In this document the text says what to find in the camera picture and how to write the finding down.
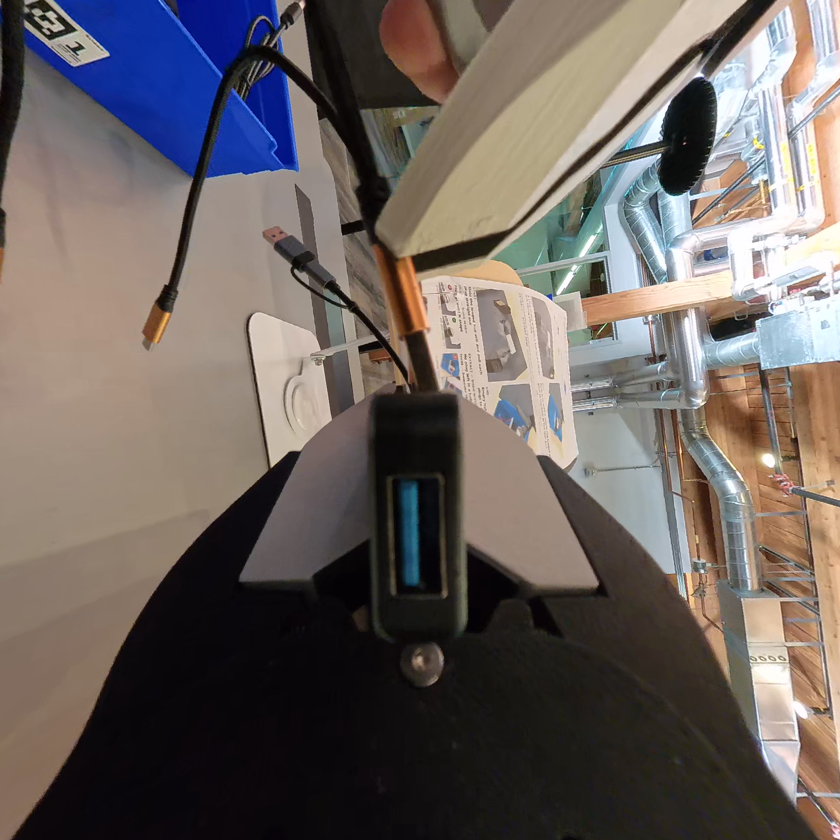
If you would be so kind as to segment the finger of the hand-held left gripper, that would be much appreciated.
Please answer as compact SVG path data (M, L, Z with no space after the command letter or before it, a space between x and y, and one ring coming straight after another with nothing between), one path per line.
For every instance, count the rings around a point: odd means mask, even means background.
M784 2L473 2L469 63L374 231L418 272L481 262L583 183Z
M352 158L359 180L355 194L360 205L360 215L371 243L379 245L381 240L375 232L375 225L391 195L391 188L377 168L373 148L364 128L350 70L329 11L324 2L311 1L307 2L307 12L318 44L323 76L337 113L333 126L340 134Z

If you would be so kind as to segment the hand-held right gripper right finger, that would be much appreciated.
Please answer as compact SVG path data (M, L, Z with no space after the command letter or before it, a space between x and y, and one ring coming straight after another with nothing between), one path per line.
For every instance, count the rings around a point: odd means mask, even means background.
M537 456L468 401L458 401L468 546L529 594L590 595L598 578Z

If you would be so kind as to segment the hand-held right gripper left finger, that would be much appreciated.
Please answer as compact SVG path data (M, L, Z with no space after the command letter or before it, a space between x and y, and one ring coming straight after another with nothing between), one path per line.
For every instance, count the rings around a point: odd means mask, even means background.
M340 414L297 453L239 575L253 589L370 589L368 425L373 397Z

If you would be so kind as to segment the black usb hub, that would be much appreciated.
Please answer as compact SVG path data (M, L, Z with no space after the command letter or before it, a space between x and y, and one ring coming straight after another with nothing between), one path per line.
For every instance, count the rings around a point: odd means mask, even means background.
M367 443L374 631L400 644L455 638L468 617L459 399L377 395Z

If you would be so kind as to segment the person's left hand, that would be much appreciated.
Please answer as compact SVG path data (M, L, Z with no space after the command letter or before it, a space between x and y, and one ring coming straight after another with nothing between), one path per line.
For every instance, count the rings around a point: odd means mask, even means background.
M389 1L379 36L393 65L427 98L442 104L459 74L450 59L438 18L427 1Z

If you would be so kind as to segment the black ribbed round disc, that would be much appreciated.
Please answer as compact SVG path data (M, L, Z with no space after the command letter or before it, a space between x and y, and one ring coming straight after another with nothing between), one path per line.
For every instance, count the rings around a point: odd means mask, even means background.
M697 77L671 100L658 141L617 152L602 168L656 159L654 169L661 189L671 196L686 194L707 167L717 123L715 89L709 80Z

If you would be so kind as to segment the tan wooden board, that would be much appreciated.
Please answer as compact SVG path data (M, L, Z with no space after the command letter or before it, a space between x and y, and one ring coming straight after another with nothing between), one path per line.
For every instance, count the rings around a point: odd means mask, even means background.
M523 286L522 278L517 271L498 260L488 260L479 266L472 266L458 272L452 271L450 276L467 280L484 280L509 284L518 287Z

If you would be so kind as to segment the printed instruction sheet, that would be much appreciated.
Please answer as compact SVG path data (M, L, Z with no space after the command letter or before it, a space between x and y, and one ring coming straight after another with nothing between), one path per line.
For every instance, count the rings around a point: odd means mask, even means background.
M572 467L579 448L566 312L497 280L439 276L420 288L440 388L500 420L536 455Z

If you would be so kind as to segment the thin metal stand rod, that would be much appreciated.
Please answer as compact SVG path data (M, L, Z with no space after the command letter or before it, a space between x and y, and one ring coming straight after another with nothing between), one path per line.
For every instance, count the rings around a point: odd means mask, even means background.
M327 358L334 356L335 354L348 353L354 350L359 354L363 354L372 351L385 350L385 347L382 339L377 339L372 335L366 335L346 343L315 350L310 353L310 359L315 364L322 364Z

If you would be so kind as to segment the blue plastic bin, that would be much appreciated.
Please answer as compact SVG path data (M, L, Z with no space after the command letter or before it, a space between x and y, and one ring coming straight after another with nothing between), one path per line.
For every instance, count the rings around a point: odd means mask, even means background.
M274 1L26 1L26 43L193 175L224 70ZM298 171L287 77L273 70L222 118L208 176Z

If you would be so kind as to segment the wooden ceiling beam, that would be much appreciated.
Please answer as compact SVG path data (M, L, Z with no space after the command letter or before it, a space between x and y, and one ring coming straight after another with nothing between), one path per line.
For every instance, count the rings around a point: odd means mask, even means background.
M705 307L732 298L732 273L675 280L582 300L586 327Z

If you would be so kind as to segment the silver insulated pipes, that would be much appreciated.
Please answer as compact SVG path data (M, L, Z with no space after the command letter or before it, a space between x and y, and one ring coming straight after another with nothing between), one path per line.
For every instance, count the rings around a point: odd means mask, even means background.
M804 120L816 100L838 81L838 2L807 2L811 22L815 67L808 86L788 103L782 82L796 54L796 35L789 8L765 29L768 63L757 76L747 101L757 109L751 121L754 153L762 162L770 198L767 216L701 227L677 236L666 253L668 281L695 276L696 255L709 247L726 246L731 272L731 296L748 301L785 288L783 258L768 264L765 276L753 275L753 252L783 249L791 237L817 230L825 219L821 173L816 158L814 132Z

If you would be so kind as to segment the galvanised metal box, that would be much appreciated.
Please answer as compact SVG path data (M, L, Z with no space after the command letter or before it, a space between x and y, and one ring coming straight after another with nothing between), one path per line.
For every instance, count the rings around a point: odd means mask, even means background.
M838 298L764 318L757 322L757 334L762 370L838 362Z

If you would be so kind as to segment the silver spiral ventilation duct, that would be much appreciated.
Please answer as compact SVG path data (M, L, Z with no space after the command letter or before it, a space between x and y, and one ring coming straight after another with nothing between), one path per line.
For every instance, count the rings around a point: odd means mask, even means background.
M711 438L704 406L710 393L709 372L758 363L758 337L751 332L715 341L704 308L680 311L673 322L674 361L682 391L680 439L717 496L730 587L757 592L761 570L752 495L740 472Z

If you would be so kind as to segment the rectangular metal duct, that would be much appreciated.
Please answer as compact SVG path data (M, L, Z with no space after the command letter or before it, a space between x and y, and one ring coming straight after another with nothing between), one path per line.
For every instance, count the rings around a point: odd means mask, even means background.
M717 583L731 690L772 776L792 803L801 741L781 600Z

